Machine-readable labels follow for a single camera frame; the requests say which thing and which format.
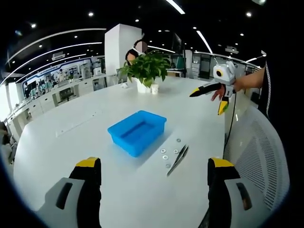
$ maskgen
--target white perforated panel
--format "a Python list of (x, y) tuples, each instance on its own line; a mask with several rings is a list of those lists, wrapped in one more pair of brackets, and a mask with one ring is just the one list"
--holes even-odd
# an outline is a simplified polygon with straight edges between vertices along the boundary
[(262, 191), (270, 210), (280, 205), (289, 189), (284, 149), (271, 123), (256, 108), (249, 107), (233, 125), (224, 158)]

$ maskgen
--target potted plant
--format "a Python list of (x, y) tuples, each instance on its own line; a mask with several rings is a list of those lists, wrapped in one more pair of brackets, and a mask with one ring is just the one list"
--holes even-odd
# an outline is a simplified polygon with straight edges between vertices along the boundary
[(161, 77), (164, 81), (169, 68), (168, 58), (153, 51), (138, 56), (135, 60), (130, 61), (130, 65), (126, 62), (121, 70), (122, 74), (127, 75), (131, 82), (132, 79), (136, 81), (139, 93), (150, 93), (151, 85), (155, 83), (156, 77)]

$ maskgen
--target black cable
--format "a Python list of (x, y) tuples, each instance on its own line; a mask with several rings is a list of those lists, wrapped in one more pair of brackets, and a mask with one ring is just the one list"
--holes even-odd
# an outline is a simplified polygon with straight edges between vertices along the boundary
[(227, 137), (227, 140), (226, 140), (226, 143), (225, 143), (225, 146), (224, 146), (224, 151), (225, 151), (225, 148), (227, 146), (227, 143), (228, 143), (228, 140), (229, 140), (229, 137), (230, 137), (230, 133), (231, 133), (231, 128), (232, 128), (232, 124), (233, 124), (233, 118), (234, 118), (234, 111), (236, 109), (236, 102), (237, 102), (237, 93), (235, 93), (235, 97), (234, 97), (234, 106), (233, 106), (232, 120), (231, 120), (231, 125), (230, 125), (230, 129), (229, 129), (228, 137)]

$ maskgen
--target green leaves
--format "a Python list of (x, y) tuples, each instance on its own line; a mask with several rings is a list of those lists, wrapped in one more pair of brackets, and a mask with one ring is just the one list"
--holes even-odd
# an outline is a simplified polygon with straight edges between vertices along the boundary
[(153, 82), (154, 82), (153, 78), (150, 78), (150, 79), (147, 79), (147, 78), (146, 78), (146, 79), (144, 80), (143, 84), (144, 84), (146, 87), (150, 88)]
[(123, 74), (127, 74), (130, 81), (132, 77), (136, 77), (147, 87), (151, 87), (156, 77), (161, 77), (165, 80), (167, 69), (170, 68), (170, 62), (163, 54), (153, 51), (146, 55), (140, 55), (135, 60), (131, 61), (129, 66), (124, 63), (120, 69)]

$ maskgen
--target white pillar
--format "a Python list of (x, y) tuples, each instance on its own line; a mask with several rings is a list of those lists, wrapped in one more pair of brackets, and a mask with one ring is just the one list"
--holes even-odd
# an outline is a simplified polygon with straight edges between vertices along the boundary
[(10, 88), (9, 88), (8, 83), (5, 85), (5, 89), (6, 89), (6, 96), (7, 96), (8, 103), (9, 103), (9, 111), (11, 112), (12, 107), (11, 107), (11, 102), (10, 102)]
[(142, 38), (142, 29), (118, 24), (105, 34), (104, 60), (107, 75), (116, 74), (123, 67), (125, 55), (134, 43)]
[(186, 68), (191, 69), (192, 66), (192, 51), (191, 50), (185, 50), (186, 53)]
[(22, 83), (16, 83), (16, 88), (17, 88), (17, 94), (18, 94), (19, 102), (21, 102), (21, 101), (24, 100)]
[(187, 69), (186, 77), (193, 78), (193, 75), (192, 75), (192, 51), (191, 50), (185, 50), (185, 54), (186, 54), (186, 69)]

